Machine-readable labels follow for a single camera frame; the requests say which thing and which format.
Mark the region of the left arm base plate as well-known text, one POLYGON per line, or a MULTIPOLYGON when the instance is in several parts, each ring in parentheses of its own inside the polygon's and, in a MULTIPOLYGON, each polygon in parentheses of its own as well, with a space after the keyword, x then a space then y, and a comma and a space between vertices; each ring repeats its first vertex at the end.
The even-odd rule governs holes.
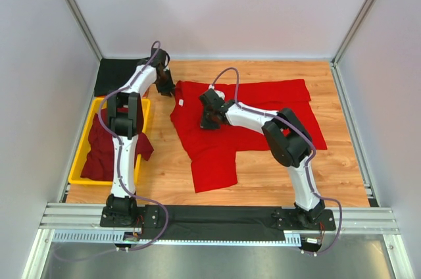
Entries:
POLYGON ((113 213, 104 208, 100 223, 106 228, 159 228, 164 225, 166 214, 158 205, 136 207, 131 213, 113 213))

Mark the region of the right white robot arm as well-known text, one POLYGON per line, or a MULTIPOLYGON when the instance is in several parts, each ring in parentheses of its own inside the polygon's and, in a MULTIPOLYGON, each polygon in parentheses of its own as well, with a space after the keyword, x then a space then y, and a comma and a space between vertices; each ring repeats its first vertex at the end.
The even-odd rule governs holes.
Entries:
POLYGON ((296 114, 289 108, 268 111, 234 99, 224 100, 220 91, 209 88, 199 96, 203 106, 201 128, 221 125, 241 127, 262 134, 275 160, 287 169, 295 193, 295 210, 306 222, 315 222, 325 209, 312 173, 316 148, 296 114))

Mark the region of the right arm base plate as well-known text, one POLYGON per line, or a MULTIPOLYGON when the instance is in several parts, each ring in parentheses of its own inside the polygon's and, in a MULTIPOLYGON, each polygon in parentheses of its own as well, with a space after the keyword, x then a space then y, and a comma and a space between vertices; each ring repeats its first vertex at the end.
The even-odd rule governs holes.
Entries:
POLYGON ((337 229, 332 210, 324 209, 318 216, 298 208, 277 208, 272 213, 275 227, 280 230, 327 230, 337 229))

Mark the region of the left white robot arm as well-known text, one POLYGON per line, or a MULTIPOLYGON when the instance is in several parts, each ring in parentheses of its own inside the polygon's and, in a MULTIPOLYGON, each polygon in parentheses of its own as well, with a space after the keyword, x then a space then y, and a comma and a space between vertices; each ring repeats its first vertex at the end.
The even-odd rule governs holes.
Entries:
POLYGON ((112 188, 103 209, 104 218, 128 222, 137 218, 134 166, 136 145, 144 124, 141 98, 152 85, 163 96, 175 94, 169 62, 170 55, 166 51, 152 47, 151 56, 138 62, 129 80, 101 102, 107 106, 107 120, 100 123, 112 136, 114 148, 112 188))

